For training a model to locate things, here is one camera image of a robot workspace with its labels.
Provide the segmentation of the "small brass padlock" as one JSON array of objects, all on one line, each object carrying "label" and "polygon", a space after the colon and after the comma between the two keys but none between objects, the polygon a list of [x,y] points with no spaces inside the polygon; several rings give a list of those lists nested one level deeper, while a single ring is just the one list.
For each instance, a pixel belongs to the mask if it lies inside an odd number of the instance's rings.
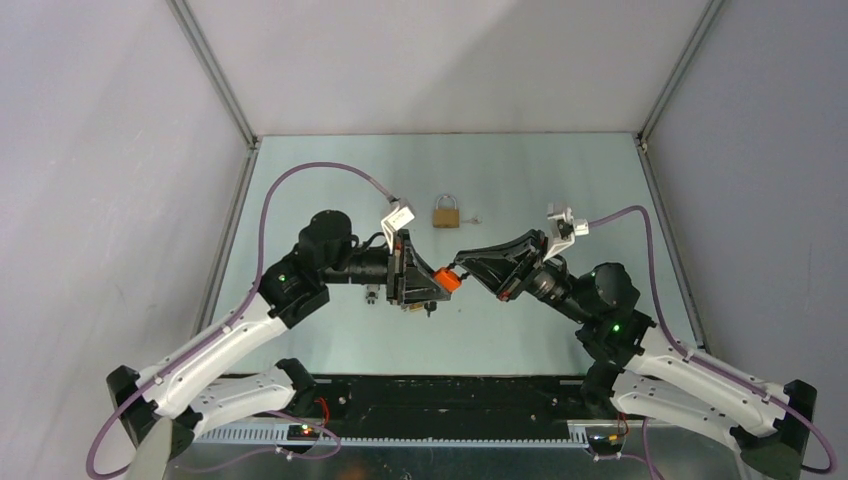
[{"label": "small brass padlock", "polygon": [[433,312],[435,312],[438,308],[438,303],[435,301],[429,302],[419,302],[414,303],[408,306],[405,306],[403,310],[407,313],[417,313],[424,312],[427,316],[430,316]]}]

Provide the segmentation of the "orange black padlock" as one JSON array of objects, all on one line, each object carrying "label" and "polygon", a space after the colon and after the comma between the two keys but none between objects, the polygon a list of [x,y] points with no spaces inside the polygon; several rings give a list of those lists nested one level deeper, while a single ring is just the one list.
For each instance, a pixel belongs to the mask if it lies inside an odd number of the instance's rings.
[{"label": "orange black padlock", "polygon": [[432,278],[434,281],[444,288],[447,292],[453,293],[458,290],[462,283],[469,277],[468,273],[457,273],[457,265],[450,263],[445,267],[436,270]]}]

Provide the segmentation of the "large brass padlock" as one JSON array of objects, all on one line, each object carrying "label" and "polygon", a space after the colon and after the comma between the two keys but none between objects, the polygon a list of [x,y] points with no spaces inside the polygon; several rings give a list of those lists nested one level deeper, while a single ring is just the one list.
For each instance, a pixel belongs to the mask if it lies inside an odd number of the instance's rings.
[{"label": "large brass padlock", "polygon": [[455,229],[461,224],[459,204],[455,196],[443,194],[434,203],[432,226],[436,229]]}]

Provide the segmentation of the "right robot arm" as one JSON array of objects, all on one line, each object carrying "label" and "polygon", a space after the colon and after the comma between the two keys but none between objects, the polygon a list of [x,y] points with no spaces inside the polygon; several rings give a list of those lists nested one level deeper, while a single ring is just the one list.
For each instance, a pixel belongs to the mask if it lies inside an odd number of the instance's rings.
[{"label": "right robot arm", "polygon": [[759,379],[674,338],[637,310],[640,293],[622,264],[576,277],[546,249],[546,236],[530,230],[454,261],[499,300],[528,294],[579,324],[575,335],[594,361],[581,388],[588,414],[660,420],[713,439],[772,479],[800,477],[814,387]]}]

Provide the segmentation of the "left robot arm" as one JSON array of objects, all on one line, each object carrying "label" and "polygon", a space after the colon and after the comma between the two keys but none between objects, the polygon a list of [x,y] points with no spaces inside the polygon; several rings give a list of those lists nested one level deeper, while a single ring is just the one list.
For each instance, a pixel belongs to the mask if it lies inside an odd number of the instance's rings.
[{"label": "left robot arm", "polygon": [[245,302],[189,343],[142,371],[121,366],[107,377],[119,419],[135,446],[157,421],[172,422],[168,456],[179,456],[197,438],[219,426],[267,411],[304,418],[327,410],[316,382],[296,359],[233,381],[220,377],[272,339],[291,331],[330,300],[332,284],[384,286],[387,301],[427,308],[448,301],[461,278],[449,268],[432,269],[402,229],[383,246],[360,245],[350,218],[336,210],[312,217],[292,251],[259,277]]}]

